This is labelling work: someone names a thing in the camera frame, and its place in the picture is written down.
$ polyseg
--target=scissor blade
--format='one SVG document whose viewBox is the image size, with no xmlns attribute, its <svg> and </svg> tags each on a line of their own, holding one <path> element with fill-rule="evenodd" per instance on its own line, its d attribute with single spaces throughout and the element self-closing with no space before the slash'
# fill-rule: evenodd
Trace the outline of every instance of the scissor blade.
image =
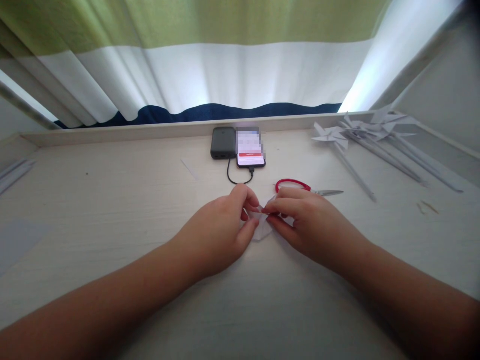
<svg viewBox="0 0 480 360">
<path fill-rule="evenodd" d="M 341 190 L 321 190 L 321 191 L 315 191 L 315 193 L 317 193 L 318 195 L 322 195 L 323 197 L 326 197 L 326 196 L 343 194 L 344 191 L 341 191 Z"/>
</svg>

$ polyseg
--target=gray paper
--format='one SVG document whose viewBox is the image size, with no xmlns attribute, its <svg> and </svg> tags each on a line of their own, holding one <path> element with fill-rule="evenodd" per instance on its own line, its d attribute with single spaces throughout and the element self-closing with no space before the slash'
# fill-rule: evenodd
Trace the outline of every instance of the gray paper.
<svg viewBox="0 0 480 360">
<path fill-rule="evenodd" d="M 0 277 L 50 231 L 45 224 L 16 219 L 0 228 Z"/>
</svg>

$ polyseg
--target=wood grain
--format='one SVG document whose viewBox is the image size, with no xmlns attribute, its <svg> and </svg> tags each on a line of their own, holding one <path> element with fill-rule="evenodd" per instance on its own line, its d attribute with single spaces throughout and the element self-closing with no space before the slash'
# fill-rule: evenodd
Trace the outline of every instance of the wood grain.
<svg viewBox="0 0 480 360">
<path fill-rule="evenodd" d="M 279 179 L 345 193 L 329 200 L 368 238 L 479 298 L 480 190 L 457 194 L 412 163 L 430 187 L 352 144 L 347 156 L 373 203 L 328 147 L 307 130 L 267 132 L 260 200 Z M 205 203 L 228 194 L 211 136 L 44 147 L 34 169 L 0 199 L 0 226 L 16 218 L 53 230 L 0 278 L 0 328 L 167 242 Z M 196 181 L 181 162 L 198 173 Z M 247 180 L 233 166 L 231 177 Z M 423 215 L 417 203 L 440 214 Z M 368 302 L 341 278 L 274 234 L 159 312 L 126 341 L 121 359 L 404 359 Z"/>
</svg>

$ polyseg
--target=scissors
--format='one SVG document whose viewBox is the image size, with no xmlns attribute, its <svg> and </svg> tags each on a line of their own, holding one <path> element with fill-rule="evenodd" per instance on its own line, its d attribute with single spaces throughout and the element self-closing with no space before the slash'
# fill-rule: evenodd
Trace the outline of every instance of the scissors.
<svg viewBox="0 0 480 360">
<path fill-rule="evenodd" d="M 332 196 L 332 195 L 338 195 L 338 194 L 343 194 L 344 192 L 341 190 L 312 190 L 310 186 L 308 186 L 306 183 L 303 183 L 298 180 L 293 180 L 293 179 L 282 179 L 279 182 L 276 183 L 275 185 L 275 191 L 278 193 L 280 191 L 280 184 L 281 183 L 295 183 L 303 186 L 303 190 L 307 190 L 311 193 L 321 195 L 323 197 L 325 196 Z"/>
</svg>

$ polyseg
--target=navy blue curtain trim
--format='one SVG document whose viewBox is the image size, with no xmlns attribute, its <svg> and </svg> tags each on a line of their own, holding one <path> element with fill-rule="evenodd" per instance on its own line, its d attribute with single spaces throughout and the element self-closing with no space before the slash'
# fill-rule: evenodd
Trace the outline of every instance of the navy blue curtain trim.
<svg viewBox="0 0 480 360">
<path fill-rule="evenodd" d="M 292 115 L 311 115 L 311 114 L 331 114 L 337 113 L 342 104 L 323 104 L 320 106 L 301 106 L 288 102 L 271 103 L 254 109 L 241 109 L 220 104 L 206 104 L 192 107 L 179 114 L 172 115 L 168 110 L 159 106 L 145 106 L 138 112 L 138 117 L 133 121 L 127 121 L 120 112 L 117 112 L 113 119 L 97 123 L 93 126 L 81 126 L 77 129 L 85 128 L 105 128 L 130 125 L 147 124 L 171 124 L 171 123 L 189 123 L 197 121 L 210 120 L 230 120 L 247 118 L 265 118 L 276 116 Z M 68 129 L 61 121 L 55 121 L 55 124 L 62 129 Z"/>
</svg>

